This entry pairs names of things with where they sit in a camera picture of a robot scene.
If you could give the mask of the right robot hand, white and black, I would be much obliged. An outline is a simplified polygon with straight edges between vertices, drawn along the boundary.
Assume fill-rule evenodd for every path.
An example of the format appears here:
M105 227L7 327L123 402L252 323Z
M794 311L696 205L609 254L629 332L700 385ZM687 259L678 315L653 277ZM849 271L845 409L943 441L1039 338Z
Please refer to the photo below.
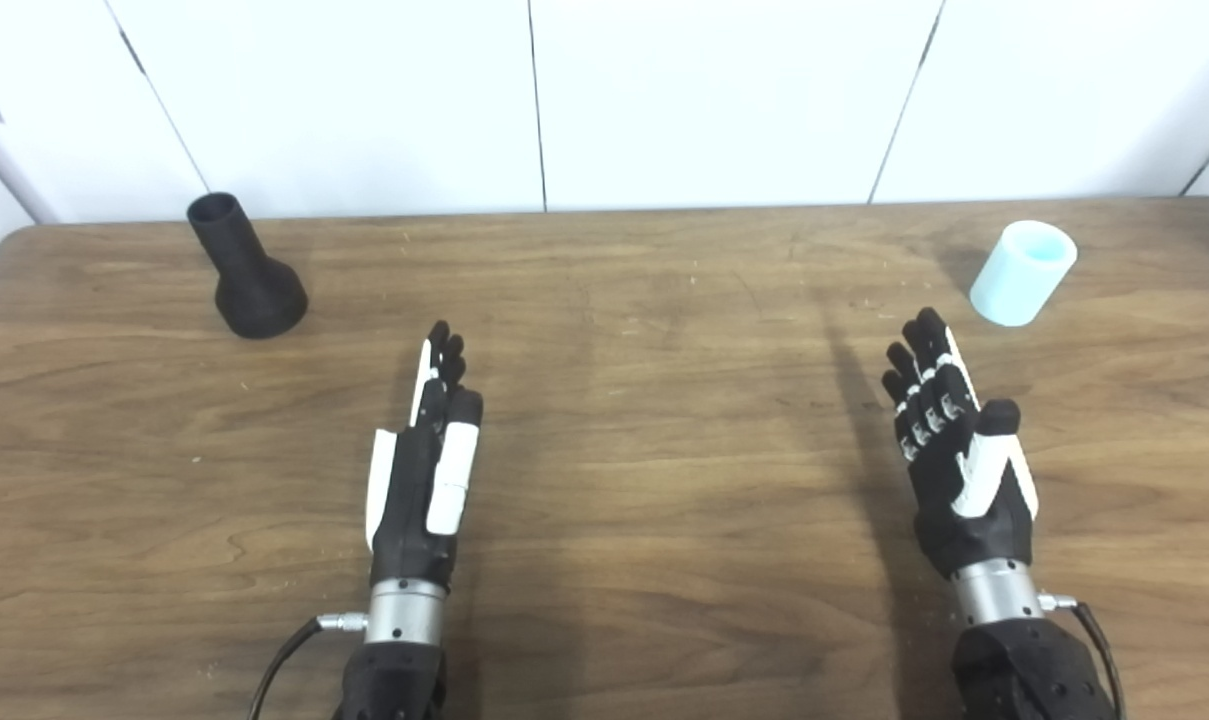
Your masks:
M933 307L887 347L883 387L918 503L914 532L942 577L985 561L1032 564L1039 493L1020 445L1020 407L982 400L950 325Z

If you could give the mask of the left robot hand, white and black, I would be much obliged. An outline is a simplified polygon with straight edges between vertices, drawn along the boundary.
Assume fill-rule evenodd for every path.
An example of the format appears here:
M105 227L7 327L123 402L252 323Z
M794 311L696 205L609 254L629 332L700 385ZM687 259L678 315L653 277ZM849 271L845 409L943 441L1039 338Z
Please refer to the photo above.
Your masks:
M484 414L480 393L462 383L463 352L461 333L435 323L421 347L407 425L375 439L366 507L370 585L449 588Z

